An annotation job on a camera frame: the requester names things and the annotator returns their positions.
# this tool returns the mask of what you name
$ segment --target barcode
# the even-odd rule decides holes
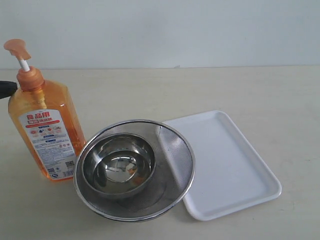
[[[54,168],[49,168],[49,169],[48,169],[48,172],[49,172],[50,174],[52,174],[52,173],[55,172],[55,169],[54,169]]]
[[[70,170],[70,171],[63,171],[63,176],[64,177],[70,177],[74,174],[74,171],[73,170]]]
[[[75,165],[74,161],[66,161],[65,165],[69,168]]]

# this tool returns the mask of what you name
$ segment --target white wall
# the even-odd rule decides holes
[[[0,0],[11,38],[50,69],[318,65],[320,0]]]

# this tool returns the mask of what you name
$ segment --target black object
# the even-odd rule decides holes
[[[18,89],[14,81],[0,81],[0,99],[11,97]]]

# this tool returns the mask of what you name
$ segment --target orange pump head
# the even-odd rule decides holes
[[[27,61],[31,58],[26,50],[26,43],[22,39],[11,39],[3,45],[4,49],[8,50],[11,55],[15,56],[21,66],[16,78],[23,91],[32,91],[39,88],[44,82],[39,69],[28,65]]]

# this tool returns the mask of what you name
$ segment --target product label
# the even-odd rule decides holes
[[[33,148],[53,180],[74,174],[76,154],[60,112],[40,109],[19,116]]]

